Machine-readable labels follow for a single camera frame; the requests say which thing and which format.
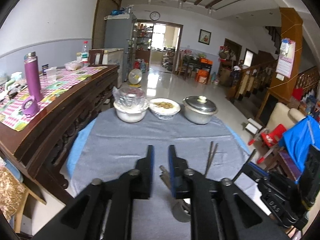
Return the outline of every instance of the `calendar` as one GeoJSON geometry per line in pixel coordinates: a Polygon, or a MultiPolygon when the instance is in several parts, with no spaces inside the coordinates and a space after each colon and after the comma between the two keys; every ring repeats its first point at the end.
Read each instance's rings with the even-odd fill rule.
{"type": "Polygon", "coordinates": [[[295,47],[295,41],[290,40],[288,53],[286,55],[283,55],[282,51],[280,51],[280,55],[278,58],[276,72],[288,78],[290,78],[292,72],[295,47]]]}

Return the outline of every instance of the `refrigerator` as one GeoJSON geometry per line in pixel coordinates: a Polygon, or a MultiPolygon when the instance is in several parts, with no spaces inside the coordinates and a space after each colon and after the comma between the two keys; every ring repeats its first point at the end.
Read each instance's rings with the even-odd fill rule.
{"type": "Polygon", "coordinates": [[[137,45],[137,18],[133,13],[109,15],[106,19],[105,49],[123,48],[122,82],[127,81],[132,70],[137,45]]]}
{"type": "Polygon", "coordinates": [[[123,48],[104,49],[102,64],[104,65],[119,65],[118,69],[118,82],[119,88],[122,84],[122,72],[123,72],[123,48]]]}

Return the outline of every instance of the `red plastic stool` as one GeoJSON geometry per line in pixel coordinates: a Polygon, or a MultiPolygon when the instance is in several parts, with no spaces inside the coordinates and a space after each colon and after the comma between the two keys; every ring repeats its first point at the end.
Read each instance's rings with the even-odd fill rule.
{"type": "Polygon", "coordinates": [[[268,147],[272,147],[275,145],[279,139],[282,138],[282,134],[287,129],[283,126],[283,124],[279,124],[272,132],[267,133],[267,129],[262,129],[251,141],[248,142],[248,145],[252,145],[261,135],[263,142],[268,145],[268,147]]]}
{"type": "Polygon", "coordinates": [[[261,135],[263,143],[270,148],[268,152],[257,161],[257,164],[262,163],[272,153],[272,151],[276,148],[276,144],[282,138],[282,134],[286,130],[287,129],[283,126],[283,124],[279,124],[270,133],[266,133],[267,129],[262,129],[251,141],[248,142],[248,145],[252,145],[254,141],[258,139],[259,135],[261,135]]]}

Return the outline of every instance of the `chopsticks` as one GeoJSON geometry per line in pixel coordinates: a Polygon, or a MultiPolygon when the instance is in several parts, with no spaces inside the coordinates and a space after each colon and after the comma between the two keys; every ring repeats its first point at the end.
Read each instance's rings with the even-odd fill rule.
{"type": "Polygon", "coordinates": [[[213,141],[211,141],[210,149],[209,149],[209,153],[208,153],[207,165],[205,167],[205,172],[204,172],[204,176],[205,177],[207,177],[208,171],[209,171],[209,169],[211,167],[211,164],[212,164],[213,157],[214,157],[215,153],[217,152],[217,149],[218,149],[218,146],[219,146],[219,143],[216,143],[214,145],[214,149],[212,150],[213,144],[214,144],[213,141]]]}

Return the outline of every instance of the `plastic water bottle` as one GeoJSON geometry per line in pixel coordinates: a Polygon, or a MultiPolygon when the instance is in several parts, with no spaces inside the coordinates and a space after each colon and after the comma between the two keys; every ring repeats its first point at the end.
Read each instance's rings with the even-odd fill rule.
{"type": "Polygon", "coordinates": [[[88,48],[88,42],[83,42],[83,48],[81,52],[81,59],[84,67],[89,66],[89,48],[88,48]]]}

